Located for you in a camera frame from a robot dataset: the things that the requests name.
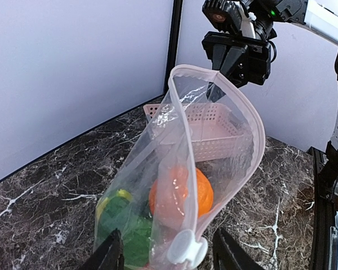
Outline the green toy pepper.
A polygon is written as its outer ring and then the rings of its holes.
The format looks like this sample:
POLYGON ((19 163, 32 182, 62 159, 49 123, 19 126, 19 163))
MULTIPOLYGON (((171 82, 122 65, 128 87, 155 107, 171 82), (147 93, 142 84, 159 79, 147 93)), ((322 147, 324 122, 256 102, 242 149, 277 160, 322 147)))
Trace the green toy pepper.
POLYGON ((144 267, 149 263, 152 220, 138 215, 131 202, 114 218, 100 218, 95 224, 94 249, 97 249, 115 229, 120 230, 126 267, 144 267))

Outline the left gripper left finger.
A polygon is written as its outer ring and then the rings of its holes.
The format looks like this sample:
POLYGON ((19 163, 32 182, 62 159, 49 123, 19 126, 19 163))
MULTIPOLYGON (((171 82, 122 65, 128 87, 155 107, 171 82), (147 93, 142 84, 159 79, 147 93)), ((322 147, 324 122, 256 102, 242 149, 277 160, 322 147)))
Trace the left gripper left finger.
POLYGON ((81 266, 81 270, 123 270, 124 255, 121 232, 112 231, 105 241, 81 266))

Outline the clear zip top bag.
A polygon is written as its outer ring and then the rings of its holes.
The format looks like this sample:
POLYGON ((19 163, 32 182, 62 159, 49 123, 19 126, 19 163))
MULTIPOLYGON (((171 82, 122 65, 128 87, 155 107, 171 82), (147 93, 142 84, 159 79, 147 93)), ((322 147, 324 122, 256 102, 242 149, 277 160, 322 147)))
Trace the clear zip top bag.
POLYGON ((115 232, 125 269, 196 269, 265 150, 258 112, 220 72, 178 65, 168 86, 96 207, 94 248, 115 232))

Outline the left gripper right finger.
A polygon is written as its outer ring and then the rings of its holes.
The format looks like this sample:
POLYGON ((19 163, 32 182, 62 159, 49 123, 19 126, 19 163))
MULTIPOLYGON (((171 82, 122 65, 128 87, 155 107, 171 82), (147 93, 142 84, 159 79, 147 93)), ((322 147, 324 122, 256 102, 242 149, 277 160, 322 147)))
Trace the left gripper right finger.
POLYGON ((212 238, 214 270, 264 270, 223 228, 218 228, 212 238))

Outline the orange toy orange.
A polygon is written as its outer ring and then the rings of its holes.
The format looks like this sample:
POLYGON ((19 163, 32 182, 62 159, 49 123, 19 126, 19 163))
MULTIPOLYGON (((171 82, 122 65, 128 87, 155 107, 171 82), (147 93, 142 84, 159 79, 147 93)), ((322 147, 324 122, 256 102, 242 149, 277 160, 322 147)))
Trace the orange toy orange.
MULTIPOLYGON (((197 183, 198 217, 207 214, 214 203, 214 191, 208 178, 195 169, 197 183)), ((149 192, 149 209, 155 218, 164 226, 179 228, 184 220, 185 202, 193 190, 189 171, 184 166, 175 166, 164 177, 156 179, 149 192)))

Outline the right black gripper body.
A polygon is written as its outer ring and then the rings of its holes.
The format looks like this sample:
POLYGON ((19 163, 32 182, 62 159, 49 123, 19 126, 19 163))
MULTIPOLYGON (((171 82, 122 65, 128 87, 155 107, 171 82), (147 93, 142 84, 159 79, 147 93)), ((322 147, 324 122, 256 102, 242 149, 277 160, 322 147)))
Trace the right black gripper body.
POLYGON ((222 61, 226 54, 226 45, 248 46, 246 81, 229 81, 236 87, 243 87, 248 83, 263 85, 270 75, 270 43, 258 39, 210 31, 204 36, 202 46, 207 58, 212 62, 212 70, 220 71, 222 61))

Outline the yellow toy banana bunch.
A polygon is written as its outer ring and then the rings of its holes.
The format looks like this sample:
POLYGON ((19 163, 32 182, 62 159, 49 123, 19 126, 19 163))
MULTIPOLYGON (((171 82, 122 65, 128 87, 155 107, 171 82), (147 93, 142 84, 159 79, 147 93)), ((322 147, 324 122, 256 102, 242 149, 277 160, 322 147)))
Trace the yellow toy banana bunch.
POLYGON ((116 217, 132 199, 132 195, 124 189, 119 189, 113 195, 101 199, 96 206, 96 220, 116 217))

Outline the pink plastic basket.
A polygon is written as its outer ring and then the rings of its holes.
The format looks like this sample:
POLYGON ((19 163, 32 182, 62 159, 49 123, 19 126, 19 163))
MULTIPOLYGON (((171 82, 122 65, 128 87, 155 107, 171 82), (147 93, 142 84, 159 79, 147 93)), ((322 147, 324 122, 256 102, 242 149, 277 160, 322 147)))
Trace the pink plastic basket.
MULTIPOLYGON (((144 113, 151 120, 161 109, 171 109, 170 106, 159 107, 160 104, 144 105, 144 113)), ((189 124, 189 134, 193 146, 195 162, 223 158, 251 159, 253 139, 247 123, 239 120, 233 111, 221 103, 185 103, 185 115, 189 124)), ((180 131, 172 124, 158 124, 151 127, 149 134, 152 139, 162 132, 155 153, 163 158, 172 146, 180 139, 180 131)))

